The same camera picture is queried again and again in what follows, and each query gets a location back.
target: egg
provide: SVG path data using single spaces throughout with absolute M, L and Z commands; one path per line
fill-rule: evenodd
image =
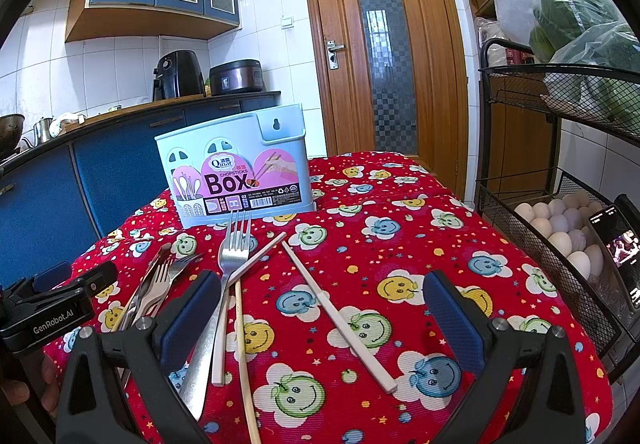
M 563 213 L 563 215 L 569 224 L 569 231 L 580 229 L 582 227 L 582 217 L 577 209 L 570 207 Z
M 604 205 L 602 205 L 597 200 L 593 201 L 593 202 L 591 202 L 591 204 L 589 204 L 589 212 L 591 213 L 591 216 L 595 215 L 596 213 L 599 213 L 603 209 L 604 209 Z
M 531 221 L 534 218 L 533 208 L 527 203 L 520 204 L 515 208 L 515 212 L 527 221 Z
M 589 205 L 589 202 L 591 202 L 589 193 L 584 189 L 578 189 L 575 191 L 575 197 L 578 199 L 578 205 L 580 205 L 580 207 L 586 207 Z
M 587 237 L 579 229 L 569 231 L 569 238 L 571 238 L 571 250 L 575 252 L 577 250 L 584 250 L 587 246 Z
M 589 257 L 589 261 L 591 262 L 591 281 L 597 280 L 602 273 L 602 267 L 604 266 L 604 259 L 602 257 L 602 249 L 599 245 L 593 244 L 588 246 L 584 250 L 584 254 Z
M 572 252 L 567 260 L 569 260 L 569 263 L 575 267 L 575 270 L 577 270 L 583 278 L 589 278 L 589 274 L 591 273 L 591 260 L 589 260 L 589 256 L 581 250 L 578 250 Z
M 562 200 L 553 199 L 551 202 L 549 202 L 549 210 L 551 211 L 551 216 L 562 215 L 565 209 L 566 205 Z
M 549 218 L 552 233 L 567 233 L 569 231 L 569 222 L 565 215 L 553 215 Z
M 593 232 L 593 229 L 590 225 L 585 225 L 583 228 L 581 228 L 581 231 L 584 233 L 584 236 L 587 239 L 587 247 L 592 245 L 593 243 L 596 243 L 595 233 Z
M 546 218 L 534 218 L 531 221 L 531 226 L 545 238 L 551 236 L 551 233 L 553 232 L 551 223 L 549 223 Z
M 589 217 L 591 216 L 591 212 L 588 207 L 581 207 L 578 209 L 578 213 L 580 213 L 580 217 L 582 218 L 582 224 L 587 225 L 589 221 Z
M 538 202 L 533 206 L 533 214 L 536 215 L 536 218 L 545 218 L 548 220 L 551 218 L 551 211 L 549 210 L 549 206 L 545 204 L 545 202 Z
M 571 254 L 571 238 L 569 238 L 567 233 L 553 233 L 549 236 L 549 242 L 552 246 L 556 247 L 563 256 L 569 256 Z
M 565 195 L 562 198 L 562 201 L 564 202 L 564 205 L 566 205 L 567 209 L 571 209 L 571 208 L 577 209 L 578 207 L 580 207 L 578 198 L 573 193 L 569 193 L 568 195 Z

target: blue gripper pad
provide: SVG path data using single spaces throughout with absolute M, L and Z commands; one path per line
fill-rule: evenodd
M 153 347 L 166 376 L 184 366 L 219 301 L 220 278 L 202 270 L 185 293 L 171 300 L 156 318 Z
M 432 271 L 424 277 L 422 294 L 458 364 L 465 372 L 471 372 L 477 377 L 485 363 L 484 340 L 461 305 L 469 300 L 460 295 L 440 270 Z M 486 323 L 486 317 L 479 308 L 478 312 Z
M 33 291 L 37 294 L 53 289 L 71 277 L 71 265 L 66 261 L 41 272 L 33 279 Z

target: finger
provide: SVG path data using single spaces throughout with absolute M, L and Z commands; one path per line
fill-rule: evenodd
M 29 387 L 20 380 L 6 379 L 0 386 L 11 406 L 22 404 L 29 398 Z
M 44 355 L 44 359 L 42 360 L 42 366 L 40 368 L 40 372 L 42 374 L 42 378 L 44 382 L 47 384 L 51 384 L 56 379 L 56 365 L 53 363 L 53 360 L 47 354 Z
M 42 407 L 47 410 L 49 414 L 54 415 L 55 411 L 58 408 L 59 399 L 60 388 L 58 387 L 58 382 L 53 381 L 51 384 L 47 384 L 40 402 L 42 403 Z

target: wooden door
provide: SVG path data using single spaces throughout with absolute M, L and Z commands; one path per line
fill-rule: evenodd
M 330 154 L 399 151 L 462 193 L 466 72 L 453 0 L 309 3 Z M 329 41 L 344 45 L 334 69 Z

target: mesh shelf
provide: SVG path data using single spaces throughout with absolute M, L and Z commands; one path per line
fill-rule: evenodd
M 482 69 L 486 98 L 606 131 L 640 147 L 640 74 L 580 64 Z
M 523 176 L 540 172 L 487 179 L 479 184 L 479 212 L 486 221 L 540 265 L 558 289 L 564 303 L 583 326 L 593 341 L 599 357 L 602 358 L 620 338 L 622 334 L 620 327 L 631 323 L 631 319 L 626 319 L 627 323 L 625 323 L 612 312 L 607 299 L 601 296 L 608 294 L 608 286 L 605 287 L 607 290 L 602 290 L 599 285 L 596 285 L 595 289 L 592 288 L 569 261 L 528 222 L 516 215 L 513 209 L 522 202 L 529 202 L 532 205 L 537 202 L 548 203 L 554 198 L 562 198 L 578 189 L 587 191 L 592 201 L 598 200 L 604 205 L 609 204 L 609 201 L 561 169 L 552 168 L 545 172 L 548 172 L 551 182 L 555 181 L 555 185 L 552 186 L 555 191 L 551 193 L 544 189 L 513 191 L 514 186 L 508 181 L 517 179 L 516 181 L 522 182 Z M 507 188 L 509 191 L 500 191 L 502 188 Z M 609 282 L 606 271 L 601 274 L 598 284 L 604 282 Z

